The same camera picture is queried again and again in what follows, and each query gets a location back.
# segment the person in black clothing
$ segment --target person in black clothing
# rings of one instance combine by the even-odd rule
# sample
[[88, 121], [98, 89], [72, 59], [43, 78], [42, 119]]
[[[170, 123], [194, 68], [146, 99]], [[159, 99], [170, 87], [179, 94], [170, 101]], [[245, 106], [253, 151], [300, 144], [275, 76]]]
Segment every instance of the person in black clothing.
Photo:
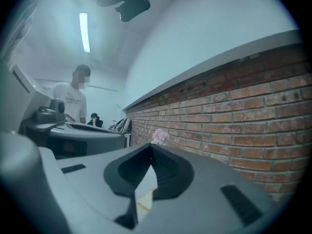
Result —
[[91, 120], [88, 122], [88, 125], [94, 126], [94, 127], [102, 127], [103, 121], [99, 120], [99, 117], [96, 113], [91, 114]]

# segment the man in white t-shirt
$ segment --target man in white t-shirt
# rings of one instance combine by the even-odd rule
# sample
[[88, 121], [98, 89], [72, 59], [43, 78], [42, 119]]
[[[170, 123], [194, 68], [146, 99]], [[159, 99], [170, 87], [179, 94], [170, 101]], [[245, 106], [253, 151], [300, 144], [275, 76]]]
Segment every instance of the man in white t-shirt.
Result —
[[50, 95], [65, 103], [65, 112], [72, 116], [75, 122], [86, 123], [87, 101], [81, 89], [90, 81], [91, 70], [85, 65], [79, 65], [73, 72], [72, 81], [59, 82], [50, 90]]

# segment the rectangular light fixture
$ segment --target rectangular light fixture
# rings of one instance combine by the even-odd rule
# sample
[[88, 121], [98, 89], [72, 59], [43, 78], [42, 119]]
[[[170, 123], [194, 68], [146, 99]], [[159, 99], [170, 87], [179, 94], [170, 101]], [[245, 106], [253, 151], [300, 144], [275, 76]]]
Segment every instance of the rectangular light fixture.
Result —
[[89, 36], [88, 36], [88, 14], [80, 13], [80, 31], [84, 52], [90, 53]]

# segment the man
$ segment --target man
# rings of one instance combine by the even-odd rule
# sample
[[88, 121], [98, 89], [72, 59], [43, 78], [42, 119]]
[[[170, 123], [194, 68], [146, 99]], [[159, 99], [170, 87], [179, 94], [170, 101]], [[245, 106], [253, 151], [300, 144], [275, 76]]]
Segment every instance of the man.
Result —
[[91, 120], [88, 122], [88, 125], [94, 126], [94, 127], [102, 127], [103, 121], [99, 119], [98, 115], [96, 113], [91, 114]]
[[87, 101], [80, 89], [85, 88], [85, 83], [90, 80], [91, 70], [85, 65], [79, 65], [73, 72], [72, 81], [59, 82], [50, 90], [50, 95], [63, 100], [65, 112], [72, 116], [75, 122], [86, 123]]

